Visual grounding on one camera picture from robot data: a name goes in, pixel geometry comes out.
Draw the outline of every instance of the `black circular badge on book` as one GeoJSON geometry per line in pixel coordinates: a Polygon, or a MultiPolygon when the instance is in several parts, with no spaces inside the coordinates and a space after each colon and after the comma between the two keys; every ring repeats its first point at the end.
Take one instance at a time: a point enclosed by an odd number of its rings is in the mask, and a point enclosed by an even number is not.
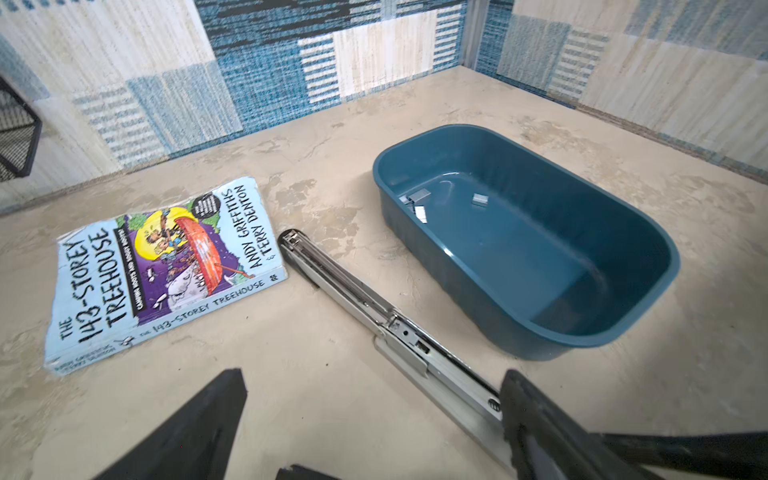
{"type": "Polygon", "coordinates": [[[214,194],[200,195],[192,202],[192,214],[200,219],[216,215],[221,207],[221,200],[214,194]]]}

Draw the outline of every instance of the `light blue book cover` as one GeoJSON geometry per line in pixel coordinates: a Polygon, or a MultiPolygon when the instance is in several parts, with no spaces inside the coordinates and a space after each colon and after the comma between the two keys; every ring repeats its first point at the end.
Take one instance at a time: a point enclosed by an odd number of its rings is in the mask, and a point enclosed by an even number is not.
{"type": "Polygon", "coordinates": [[[45,366],[66,375],[286,276],[251,177],[92,223],[58,241],[45,366]]]}

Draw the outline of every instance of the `black mesh object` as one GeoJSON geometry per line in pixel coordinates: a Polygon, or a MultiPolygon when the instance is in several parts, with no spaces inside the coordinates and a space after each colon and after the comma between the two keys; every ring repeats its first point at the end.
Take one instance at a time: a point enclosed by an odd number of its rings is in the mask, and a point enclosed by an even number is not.
{"type": "Polygon", "coordinates": [[[0,182],[29,175],[41,129],[40,117],[0,78],[0,182]]]}

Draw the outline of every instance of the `patterned wall covering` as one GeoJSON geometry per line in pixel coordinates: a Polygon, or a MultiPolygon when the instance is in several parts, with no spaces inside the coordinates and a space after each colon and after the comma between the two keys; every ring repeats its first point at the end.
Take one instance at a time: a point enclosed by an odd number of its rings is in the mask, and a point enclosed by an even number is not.
{"type": "Polygon", "coordinates": [[[766,0],[491,0],[475,68],[768,183],[766,0]]]}
{"type": "Polygon", "coordinates": [[[465,0],[0,0],[0,75],[44,123],[0,211],[455,67],[465,15],[465,0]]]}

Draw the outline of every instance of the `blue tub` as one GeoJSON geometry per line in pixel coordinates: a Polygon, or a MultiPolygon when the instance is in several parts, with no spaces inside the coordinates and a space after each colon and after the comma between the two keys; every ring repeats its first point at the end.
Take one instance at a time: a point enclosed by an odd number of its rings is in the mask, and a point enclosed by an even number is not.
{"type": "Polygon", "coordinates": [[[524,359],[615,340],[680,269],[648,215],[485,128],[403,141],[373,177],[389,228],[488,339],[524,359]]]}

